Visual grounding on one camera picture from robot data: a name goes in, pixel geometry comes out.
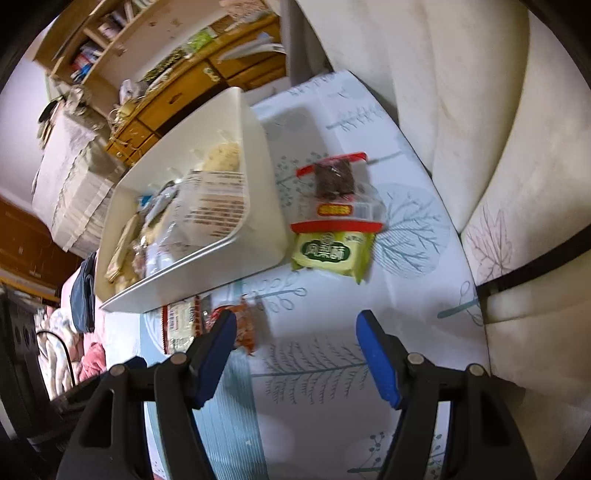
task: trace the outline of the printed label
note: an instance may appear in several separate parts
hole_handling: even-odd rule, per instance
[[[341,242],[335,242],[335,236],[327,233],[320,240],[312,240],[302,245],[301,253],[311,260],[338,263],[350,257],[351,249]]]
[[[353,213],[353,206],[341,203],[321,203],[316,212],[322,217],[349,216]]]

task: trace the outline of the blue gripper pad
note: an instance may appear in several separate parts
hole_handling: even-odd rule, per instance
[[[202,407],[216,392],[217,384],[236,342],[236,315],[232,312],[229,314],[228,320],[222,330],[217,333],[207,357],[199,368],[199,389],[195,398],[199,407]]]
[[[392,408],[396,408],[401,400],[396,370],[390,364],[379,340],[379,337],[382,337],[382,341],[387,341],[386,334],[379,324],[372,326],[372,320],[375,320],[375,318],[368,319],[365,311],[357,315],[357,324],[355,326],[357,341],[368,362],[369,371],[374,378],[375,385],[378,387],[380,396],[390,403]]]

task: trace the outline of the wooden door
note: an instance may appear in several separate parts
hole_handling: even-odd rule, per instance
[[[0,268],[58,290],[81,262],[53,242],[38,218],[0,198]]]

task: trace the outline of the yellow snack package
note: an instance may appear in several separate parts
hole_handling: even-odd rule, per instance
[[[321,268],[353,277],[359,284],[369,264],[374,238],[374,233],[363,232],[300,233],[295,239],[292,267]]]

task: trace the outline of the white storage box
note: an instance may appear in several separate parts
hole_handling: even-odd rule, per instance
[[[105,272],[137,198],[152,194],[195,168],[195,150],[205,154],[223,141],[220,131],[241,146],[241,172],[246,176],[246,202],[241,222],[225,239],[188,255],[121,293]],[[265,132],[242,98],[240,88],[224,90],[189,115],[119,182],[107,213],[96,265],[95,293],[108,312],[147,312],[278,264],[288,247],[287,232]]]

